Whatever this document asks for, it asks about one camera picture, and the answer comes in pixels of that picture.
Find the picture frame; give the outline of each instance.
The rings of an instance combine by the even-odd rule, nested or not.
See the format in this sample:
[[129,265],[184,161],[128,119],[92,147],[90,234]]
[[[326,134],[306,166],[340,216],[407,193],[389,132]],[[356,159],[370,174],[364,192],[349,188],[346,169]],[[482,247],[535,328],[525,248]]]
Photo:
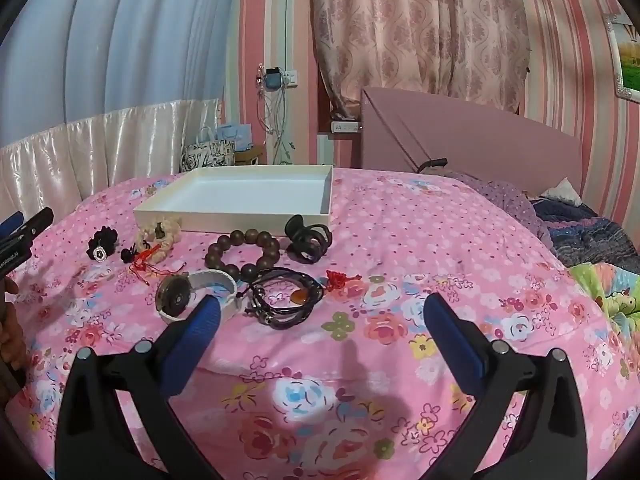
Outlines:
[[640,103],[640,34],[624,14],[605,14],[616,95]]

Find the green cartoon blanket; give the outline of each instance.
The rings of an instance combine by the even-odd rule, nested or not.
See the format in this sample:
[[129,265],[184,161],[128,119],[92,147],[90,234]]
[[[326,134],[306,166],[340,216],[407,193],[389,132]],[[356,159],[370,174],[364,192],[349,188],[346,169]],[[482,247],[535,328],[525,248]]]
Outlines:
[[580,264],[572,276],[600,305],[618,335],[631,342],[640,332],[640,276],[611,264]]

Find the white satin curtain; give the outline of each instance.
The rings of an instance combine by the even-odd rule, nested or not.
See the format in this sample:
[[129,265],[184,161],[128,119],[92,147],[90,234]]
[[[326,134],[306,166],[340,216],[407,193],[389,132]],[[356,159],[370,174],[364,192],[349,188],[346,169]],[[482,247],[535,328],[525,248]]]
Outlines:
[[0,217],[176,173],[217,121],[231,5],[29,0],[0,45]]
[[109,186],[136,176],[178,173],[184,139],[201,124],[215,127],[219,103],[127,108],[14,142],[0,150],[0,212],[8,216],[21,210],[31,217],[48,206],[59,221]]

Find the metal screw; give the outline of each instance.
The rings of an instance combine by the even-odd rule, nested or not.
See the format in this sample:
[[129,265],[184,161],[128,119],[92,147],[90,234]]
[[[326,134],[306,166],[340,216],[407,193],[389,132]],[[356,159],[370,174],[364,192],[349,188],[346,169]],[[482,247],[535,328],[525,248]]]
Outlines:
[[85,359],[88,359],[91,356],[91,349],[87,346],[83,346],[81,349],[78,350],[78,352],[76,352],[76,357],[78,359],[82,359],[83,361]]
[[136,352],[138,352],[139,354],[146,354],[151,350],[152,346],[153,346],[153,343],[151,341],[148,341],[147,339],[143,339],[142,341],[138,341],[134,346],[134,348],[136,349]]
[[494,351],[498,354],[506,354],[511,347],[509,346],[508,343],[505,343],[504,341],[502,341],[501,339],[497,339],[496,341],[494,341],[493,343],[491,343],[491,347],[494,349]]
[[564,361],[566,359],[566,352],[561,348],[554,348],[551,351],[551,355],[554,357],[556,361]]

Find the cardboard box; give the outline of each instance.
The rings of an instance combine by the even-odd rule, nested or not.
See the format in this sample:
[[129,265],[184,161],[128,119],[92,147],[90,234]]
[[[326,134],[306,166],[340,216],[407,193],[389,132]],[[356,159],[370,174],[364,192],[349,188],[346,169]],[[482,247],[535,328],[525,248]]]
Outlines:
[[284,236],[295,214],[329,225],[332,166],[225,166],[190,171],[133,213],[138,226],[179,219],[183,231],[229,234],[258,229]]

